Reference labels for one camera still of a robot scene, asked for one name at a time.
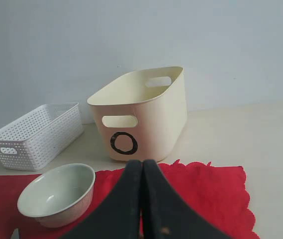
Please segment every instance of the white ceramic bowl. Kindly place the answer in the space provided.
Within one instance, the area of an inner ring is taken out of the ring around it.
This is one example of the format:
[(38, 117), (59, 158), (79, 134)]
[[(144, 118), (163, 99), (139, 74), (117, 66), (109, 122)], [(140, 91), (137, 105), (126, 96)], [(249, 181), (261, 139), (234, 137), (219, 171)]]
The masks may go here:
[(33, 180), (21, 193), (17, 208), (48, 228), (65, 226), (79, 218), (92, 201), (95, 172), (72, 163), (54, 168)]

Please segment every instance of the cream plastic bin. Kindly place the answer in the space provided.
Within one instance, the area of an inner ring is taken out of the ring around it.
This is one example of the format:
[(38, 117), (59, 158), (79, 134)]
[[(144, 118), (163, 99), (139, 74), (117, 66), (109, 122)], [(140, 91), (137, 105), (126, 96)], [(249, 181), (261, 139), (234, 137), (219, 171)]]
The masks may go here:
[(160, 161), (187, 121), (182, 67), (127, 73), (88, 98), (112, 159)]
[(0, 161), (40, 170), (83, 131), (78, 103), (42, 105), (0, 129)]

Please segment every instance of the red napkin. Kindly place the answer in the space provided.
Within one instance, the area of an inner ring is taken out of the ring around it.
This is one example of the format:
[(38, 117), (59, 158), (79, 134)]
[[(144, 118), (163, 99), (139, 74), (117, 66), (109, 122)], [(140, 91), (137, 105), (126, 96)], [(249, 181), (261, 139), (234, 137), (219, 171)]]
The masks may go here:
[[(185, 166), (179, 160), (172, 165), (161, 163), (159, 166), (188, 205), (210, 223), (235, 239), (259, 239), (252, 232), (255, 217), (247, 209), (250, 196), (245, 191), (246, 175), (242, 167), (212, 167), (199, 162)], [(15, 228), (19, 228), (21, 239), (58, 238), (101, 203), (122, 171), (97, 172), (88, 210), (74, 223), (57, 229), (44, 228), (17, 210), (20, 193), (38, 175), (0, 176), (0, 239), (10, 238)]]

